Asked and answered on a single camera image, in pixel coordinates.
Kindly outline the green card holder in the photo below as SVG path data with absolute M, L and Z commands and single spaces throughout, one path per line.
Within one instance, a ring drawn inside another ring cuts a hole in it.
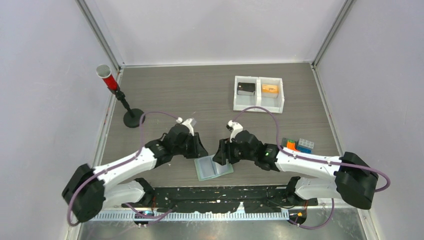
M 200 157 L 194 160 L 198 180 L 206 181 L 234 172 L 231 164 L 220 165 L 213 161 L 214 155 Z

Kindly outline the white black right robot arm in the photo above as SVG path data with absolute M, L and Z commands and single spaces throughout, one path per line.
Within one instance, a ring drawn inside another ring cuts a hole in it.
M 243 130 L 234 138 L 219 141 L 213 161 L 220 165 L 252 161 L 265 171 L 292 172 L 285 198 L 291 205 L 314 198 L 342 199 L 363 210 L 372 206 L 377 190 L 378 173 L 357 154 L 321 156 L 297 152 L 272 143 L 262 143 Z

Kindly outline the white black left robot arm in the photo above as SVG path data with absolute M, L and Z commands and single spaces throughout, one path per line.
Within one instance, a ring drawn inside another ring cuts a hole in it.
M 138 203 L 148 207 L 154 199 L 151 186 L 143 179 L 126 184 L 123 181 L 167 164 L 174 156 L 196 159 L 208 154 L 198 132 L 176 124 L 160 138 L 119 160 L 96 167 L 80 165 L 61 193 L 68 205 L 67 214 L 74 214 L 78 223 L 84 223 L 113 205 Z

